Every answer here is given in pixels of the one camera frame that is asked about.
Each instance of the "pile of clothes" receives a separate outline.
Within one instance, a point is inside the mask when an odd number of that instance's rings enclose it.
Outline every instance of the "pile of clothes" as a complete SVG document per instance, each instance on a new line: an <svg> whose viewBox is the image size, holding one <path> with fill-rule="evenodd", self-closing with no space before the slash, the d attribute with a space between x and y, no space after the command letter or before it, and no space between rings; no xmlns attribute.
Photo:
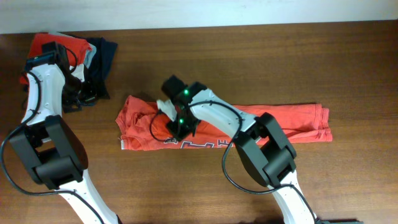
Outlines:
<svg viewBox="0 0 398 224"><path fill-rule="evenodd" d="M109 42L102 37L82 38L58 32L39 33L33 39L28 57L41 55L42 45L54 41L64 45L75 54L67 51L71 68L76 67L74 73L83 73L84 71L88 73L96 87L97 97L110 99L104 81L111 70L112 60L118 47L117 43ZM25 85L27 90L29 83L26 78L21 77L19 81Z"/></svg>

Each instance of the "folded t-shirt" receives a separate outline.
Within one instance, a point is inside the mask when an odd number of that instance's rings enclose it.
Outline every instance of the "folded t-shirt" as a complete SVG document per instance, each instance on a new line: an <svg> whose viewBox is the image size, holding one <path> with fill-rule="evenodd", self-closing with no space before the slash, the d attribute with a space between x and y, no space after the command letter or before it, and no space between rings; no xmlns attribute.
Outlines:
<svg viewBox="0 0 398 224"><path fill-rule="evenodd" d="M234 105L237 109L257 116L263 113L273 115L292 143L331 141L332 135L328 125L329 109L321 104L306 105ZM182 141L176 141L166 128L169 118L162 114L152 124L152 132L164 142L155 140L149 132L149 124L157 112L156 103L148 103L129 96L120 111L116 122L119 125L122 149L157 150L185 149L198 147L226 147L231 138L211 124L202 121L195 137L190 134ZM262 146L266 139L257 142Z"/></svg>

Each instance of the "wood grain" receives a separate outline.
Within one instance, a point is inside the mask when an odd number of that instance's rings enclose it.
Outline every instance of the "wood grain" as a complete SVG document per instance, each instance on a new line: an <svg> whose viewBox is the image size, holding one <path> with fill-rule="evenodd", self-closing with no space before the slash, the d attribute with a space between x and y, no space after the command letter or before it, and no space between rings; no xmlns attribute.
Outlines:
<svg viewBox="0 0 398 224"><path fill-rule="evenodd" d="M119 44L106 81L111 100L63 115L86 148L98 192L124 223L274 223L272 196L235 189L220 149L122 151L114 122L128 95L165 99L176 74L234 104L322 103L333 142L295 144L300 186L323 219L398 223L398 22L74 32ZM0 35L0 138L23 117L18 84L33 34ZM33 184L8 146L6 164ZM235 152L228 170L261 189ZM60 197L28 197L0 175L1 223L80 223Z"/></svg>

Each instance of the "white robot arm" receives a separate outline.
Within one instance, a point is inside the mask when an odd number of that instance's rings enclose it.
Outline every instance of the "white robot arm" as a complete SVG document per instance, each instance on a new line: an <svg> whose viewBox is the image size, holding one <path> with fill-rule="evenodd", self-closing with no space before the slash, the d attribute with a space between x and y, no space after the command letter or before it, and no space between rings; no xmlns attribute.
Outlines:
<svg viewBox="0 0 398 224"><path fill-rule="evenodd" d="M95 189L88 174L85 149L62 119L62 109L79 110L81 101L95 98L84 93L90 87L84 86L83 67L70 73L65 48L56 43L47 48L50 48L49 52L27 61L29 98L22 122L33 118L10 142L36 183L45 184L56 192L72 191L97 212L95 214L78 197L60 194L83 223L121 223ZM55 148L35 150L47 141L53 141Z"/></svg>
<svg viewBox="0 0 398 224"><path fill-rule="evenodd" d="M195 132L200 120L206 121L229 137L233 138L237 131L242 133L233 142L237 147L245 169L259 184L269 189L280 185L292 184L301 193L297 181L297 171L293 159L295 151L287 140L276 120L269 114L257 118L253 114L247 114L218 98L211 90L200 83L190 86L183 84L178 78L171 77L167 80L162 90L170 97L173 104L180 107L179 119L172 120L167 127L177 140L185 138ZM160 110L172 111L174 105L158 103ZM235 110L242 118L241 129ZM273 141L269 146L260 149L255 143L266 135ZM315 214L312 214L300 195L291 187L284 187L272 193L275 197L286 224L314 223Z"/></svg>

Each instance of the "white wall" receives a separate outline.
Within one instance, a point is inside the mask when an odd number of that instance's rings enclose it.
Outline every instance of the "white wall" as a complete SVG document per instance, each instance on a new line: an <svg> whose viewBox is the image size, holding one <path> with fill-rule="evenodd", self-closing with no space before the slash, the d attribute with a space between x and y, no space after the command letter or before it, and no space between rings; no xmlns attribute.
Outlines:
<svg viewBox="0 0 398 224"><path fill-rule="evenodd" d="M0 0L0 33L398 18L398 0Z"/></svg>

